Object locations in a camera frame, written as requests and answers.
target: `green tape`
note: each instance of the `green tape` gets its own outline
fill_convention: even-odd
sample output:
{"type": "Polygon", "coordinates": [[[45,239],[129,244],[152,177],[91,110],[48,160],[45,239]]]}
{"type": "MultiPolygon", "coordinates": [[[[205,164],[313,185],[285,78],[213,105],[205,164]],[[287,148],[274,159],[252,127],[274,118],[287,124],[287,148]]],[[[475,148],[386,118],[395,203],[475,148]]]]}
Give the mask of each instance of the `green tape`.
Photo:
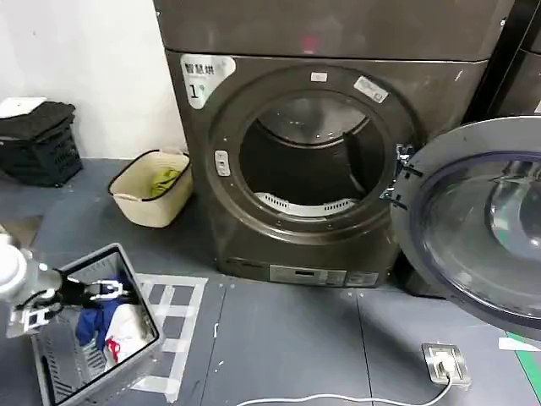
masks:
{"type": "MultiPolygon", "coordinates": [[[[521,336],[512,332],[508,332],[507,337],[525,343],[521,336]]],[[[541,403],[541,370],[539,369],[538,364],[535,362],[533,355],[529,351],[515,351],[515,354],[526,373],[527,379],[530,381],[530,385],[532,385],[535,396],[538,397],[538,401],[541,403]]]]}

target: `washer top panel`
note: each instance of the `washer top panel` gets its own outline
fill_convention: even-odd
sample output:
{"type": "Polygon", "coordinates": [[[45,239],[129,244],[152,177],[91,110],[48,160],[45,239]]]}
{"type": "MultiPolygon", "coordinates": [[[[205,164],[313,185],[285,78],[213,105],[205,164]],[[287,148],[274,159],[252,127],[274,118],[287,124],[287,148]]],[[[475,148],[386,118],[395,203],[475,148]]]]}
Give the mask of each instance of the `washer top panel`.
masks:
{"type": "Polygon", "coordinates": [[[179,52],[488,59],[513,0],[155,0],[179,52]]]}

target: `floor outlet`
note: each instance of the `floor outlet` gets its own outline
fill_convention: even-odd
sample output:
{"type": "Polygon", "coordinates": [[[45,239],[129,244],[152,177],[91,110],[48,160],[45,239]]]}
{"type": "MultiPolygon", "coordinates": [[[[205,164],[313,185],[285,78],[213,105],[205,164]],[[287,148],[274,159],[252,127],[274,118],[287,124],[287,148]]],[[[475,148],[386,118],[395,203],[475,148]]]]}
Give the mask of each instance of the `floor outlet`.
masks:
{"type": "Polygon", "coordinates": [[[426,343],[421,346],[423,349],[424,360],[429,368],[430,379],[434,383],[446,385],[447,375],[439,366],[441,353],[449,354],[455,360],[455,373],[453,375],[453,385],[469,387],[472,383],[471,376],[467,373],[466,362],[462,353],[456,345],[426,343]]]}

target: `open door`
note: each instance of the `open door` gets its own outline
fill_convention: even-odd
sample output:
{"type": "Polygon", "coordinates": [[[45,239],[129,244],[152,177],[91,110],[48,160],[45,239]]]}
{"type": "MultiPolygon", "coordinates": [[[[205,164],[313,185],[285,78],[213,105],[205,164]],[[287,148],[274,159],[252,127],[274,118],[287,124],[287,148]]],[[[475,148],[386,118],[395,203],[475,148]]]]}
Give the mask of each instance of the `open door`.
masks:
{"type": "Polygon", "coordinates": [[[412,265],[465,311],[541,339],[541,117],[454,129],[401,164],[385,197],[412,265]]]}

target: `blue cloth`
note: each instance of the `blue cloth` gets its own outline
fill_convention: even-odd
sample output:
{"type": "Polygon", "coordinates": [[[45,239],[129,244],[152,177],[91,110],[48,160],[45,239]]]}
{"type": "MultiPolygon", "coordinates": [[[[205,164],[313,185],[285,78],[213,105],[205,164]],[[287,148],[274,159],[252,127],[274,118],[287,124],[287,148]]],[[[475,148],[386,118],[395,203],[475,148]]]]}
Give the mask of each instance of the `blue cloth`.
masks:
{"type": "MultiPolygon", "coordinates": [[[[114,279],[118,280],[123,285],[124,289],[129,290],[131,288],[131,284],[124,275],[119,274],[114,279]]],[[[79,321],[77,322],[77,327],[75,328],[75,336],[79,340],[79,345],[83,346],[88,344],[97,333],[96,347],[100,351],[103,351],[105,348],[105,338],[109,326],[111,325],[112,317],[115,314],[117,307],[127,302],[126,299],[104,300],[99,302],[100,306],[95,309],[82,309],[79,315],[79,321]]]]}

